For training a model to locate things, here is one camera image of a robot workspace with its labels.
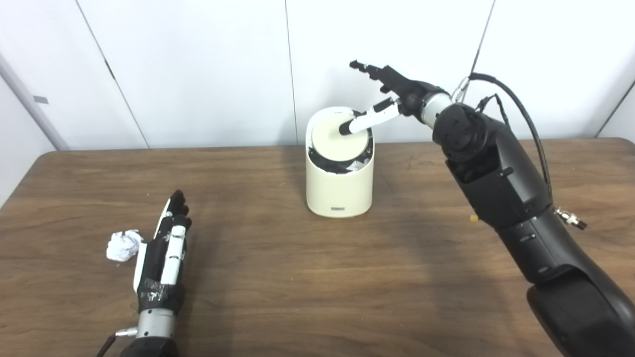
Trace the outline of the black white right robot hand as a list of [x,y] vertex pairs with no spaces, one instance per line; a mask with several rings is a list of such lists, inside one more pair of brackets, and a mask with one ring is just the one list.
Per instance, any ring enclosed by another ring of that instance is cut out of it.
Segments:
[[385,99],[371,109],[357,113],[353,119],[340,125],[340,135],[353,135],[398,116],[414,116],[422,124],[434,128],[438,115],[453,104],[450,95],[442,88],[408,79],[388,65],[379,68],[354,60],[349,66],[368,74],[370,79],[381,82],[382,93],[392,92],[396,97]]

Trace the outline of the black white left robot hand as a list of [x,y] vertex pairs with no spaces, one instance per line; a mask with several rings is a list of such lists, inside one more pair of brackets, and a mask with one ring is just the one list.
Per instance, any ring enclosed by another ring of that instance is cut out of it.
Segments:
[[138,313],[151,309],[181,312],[186,298],[187,235],[192,226],[188,214],[185,195],[176,190],[166,201],[154,237],[140,244],[133,279]]

